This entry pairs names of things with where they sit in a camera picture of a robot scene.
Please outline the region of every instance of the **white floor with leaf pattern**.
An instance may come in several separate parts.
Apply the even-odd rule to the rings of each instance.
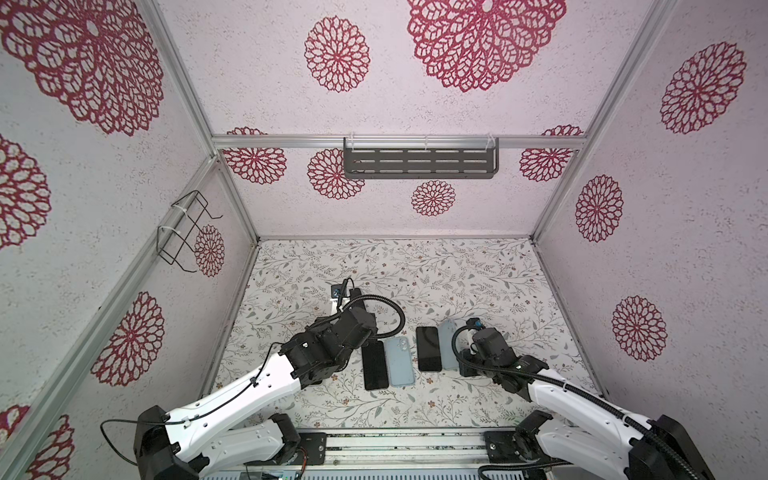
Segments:
[[[322,385],[281,399],[250,419],[289,414],[300,428],[516,425],[535,407],[482,377],[420,372],[415,328],[478,316],[519,354],[548,362],[594,391],[571,332],[529,240],[268,240],[260,245],[246,295],[217,374],[221,388],[260,365],[271,342],[285,342],[330,314],[330,285],[351,276],[363,293],[405,311],[416,384],[367,392],[359,351]],[[397,323],[382,303],[366,302],[379,331]]]

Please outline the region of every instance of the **small red flower motif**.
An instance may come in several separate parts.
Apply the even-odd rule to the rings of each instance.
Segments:
[[[330,91],[349,91],[368,73],[368,44],[357,25],[339,17],[315,24],[304,42],[306,66],[313,78]]]
[[[50,197],[37,161],[0,135],[0,250],[37,234],[51,211]]]
[[[133,135],[159,115],[163,69],[130,0],[4,0],[0,31],[40,91],[77,120]]]
[[[558,125],[546,130],[542,135],[581,135],[584,132],[573,125]],[[560,177],[573,150],[569,148],[527,148],[520,157],[520,171],[523,177],[537,182],[545,182]]]
[[[661,98],[661,121],[676,134],[711,124],[736,98],[745,69],[736,44],[723,41],[697,51],[672,75]]]
[[[488,90],[533,61],[565,0],[408,0],[414,55],[444,87]]]
[[[238,127],[228,135],[266,135],[256,128]],[[232,171],[255,184],[277,182],[286,173],[286,157],[282,148],[231,148],[222,150]]]
[[[419,185],[411,196],[411,205],[425,217],[444,214],[453,205],[456,192],[442,180],[430,180]]]
[[[216,276],[224,265],[224,240],[213,225],[206,225],[194,241],[194,258],[205,276]]]
[[[69,415],[62,415],[56,424],[56,430],[45,439],[43,449],[27,468],[25,480],[61,480],[69,472],[69,461],[74,453],[72,435],[74,429],[69,425]]]
[[[8,441],[16,426],[27,415],[28,406],[14,405],[10,409],[0,413],[0,449]]]
[[[612,323],[621,349],[637,360],[653,360],[667,346],[667,324],[645,298],[628,296],[620,301]]]
[[[596,176],[584,185],[576,202],[578,231],[591,242],[605,240],[618,227],[623,205],[619,183],[607,175]]]
[[[328,198],[354,197],[366,184],[365,180],[351,180],[344,176],[344,152],[338,148],[319,151],[310,159],[306,175],[315,190]]]
[[[112,386],[126,386],[139,380],[163,346],[164,324],[157,300],[148,292],[139,293],[133,308],[125,314],[91,367],[91,373],[99,383]]]

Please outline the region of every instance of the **red floral pattern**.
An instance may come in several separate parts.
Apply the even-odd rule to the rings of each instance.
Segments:
[[[163,70],[131,0],[2,0],[0,31],[40,91],[79,121],[133,135],[159,115]]]
[[[725,41],[697,51],[672,75],[661,99],[661,121],[676,134],[711,124],[744,82],[744,52]]]
[[[434,217],[444,214],[456,200],[456,192],[442,180],[430,180],[419,185],[411,196],[411,205],[421,215]]]
[[[139,293],[133,308],[125,314],[91,367],[91,373],[99,383],[112,386],[126,386],[139,380],[163,346],[164,324],[157,300],[148,292]]]
[[[224,265],[224,240],[213,225],[200,229],[194,241],[194,258],[205,276],[216,276]]]
[[[344,176],[344,152],[338,148],[319,151],[310,159],[306,175],[315,190],[328,198],[341,200],[354,197],[366,184]]]
[[[45,444],[27,468],[25,480],[61,480],[69,472],[69,461],[74,453],[74,429],[69,425],[69,415],[62,415],[56,430],[45,439]]]
[[[0,250],[37,234],[51,211],[50,196],[37,161],[0,135]]]
[[[605,240],[618,227],[623,206],[619,183],[607,175],[596,176],[584,185],[576,202],[578,231],[591,242]]]
[[[637,360],[653,360],[667,346],[667,324],[648,299],[628,296],[616,305],[612,323],[621,349]]]
[[[579,127],[573,125],[558,125],[546,130],[542,135],[563,136],[583,133]],[[572,154],[573,150],[569,148],[527,148],[520,157],[520,171],[526,178],[545,182],[560,177]]]
[[[27,415],[28,406],[14,405],[0,413],[0,449],[8,441],[16,426]]]
[[[408,0],[414,55],[444,87],[509,81],[551,40],[565,0]]]
[[[250,127],[238,127],[227,134],[266,135]],[[286,157],[282,148],[234,148],[222,150],[221,153],[234,173],[255,184],[277,182],[286,173]]]
[[[325,17],[304,42],[306,66],[330,91],[349,91],[368,73],[368,44],[357,25],[345,18]]]

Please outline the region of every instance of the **black smartphone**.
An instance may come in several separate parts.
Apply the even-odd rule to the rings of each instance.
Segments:
[[[362,382],[366,390],[381,390],[389,388],[389,375],[386,371],[384,343],[375,340],[361,348],[362,350]]]
[[[416,327],[416,353],[419,358],[419,370],[422,372],[442,370],[440,339],[436,326]]]

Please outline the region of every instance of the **floral tabletop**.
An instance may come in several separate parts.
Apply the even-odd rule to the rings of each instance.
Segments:
[[[330,286],[347,276],[363,293],[386,296],[405,311],[400,335],[410,341],[415,385],[366,391],[356,351],[342,372],[267,406],[252,423],[285,412],[303,428],[516,425],[535,407],[490,379],[418,371],[415,328],[446,319],[460,325],[470,316],[496,327],[518,354],[537,356],[594,391],[531,243],[520,239],[265,241],[214,388],[260,365],[270,343],[328,315]],[[397,324],[386,305],[366,307],[380,332]]]

